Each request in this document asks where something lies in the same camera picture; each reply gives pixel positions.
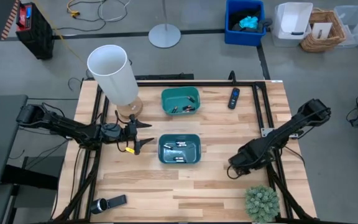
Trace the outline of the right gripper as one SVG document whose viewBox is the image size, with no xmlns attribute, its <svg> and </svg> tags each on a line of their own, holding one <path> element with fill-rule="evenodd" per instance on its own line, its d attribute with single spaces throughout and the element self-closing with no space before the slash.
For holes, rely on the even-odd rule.
<svg viewBox="0 0 358 224">
<path fill-rule="evenodd" d="M 267 147 L 262 141 L 250 141 L 240 147 L 228 162 L 237 175 L 250 174 L 251 169 L 261 169 L 268 164 Z"/>
</svg>

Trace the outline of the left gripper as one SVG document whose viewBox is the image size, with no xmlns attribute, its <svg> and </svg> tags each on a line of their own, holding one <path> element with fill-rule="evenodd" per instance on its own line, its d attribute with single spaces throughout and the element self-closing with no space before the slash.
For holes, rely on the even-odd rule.
<svg viewBox="0 0 358 224">
<path fill-rule="evenodd" d="M 152 125 L 137 121 L 134 114 L 131 114 L 129 116 L 129 122 L 126 124 L 126 126 L 124 128 L 124 134 L 126 137 L 126 141 L 129 141 L 129 140 L 133 141 L 134 147 L 129 148 L 128 146 L 126 146 L 126 148 L 125 148 L 126 152 L 130 152 L 132 154 L 139 155 L 141 146 L 154 140 L 154 138 L 147 138 L 147 139 L 142 139 L 139 141 L 137 138 L 137 128 L 149 128 L 149 127 L 152 127 Z"/>
</svg>

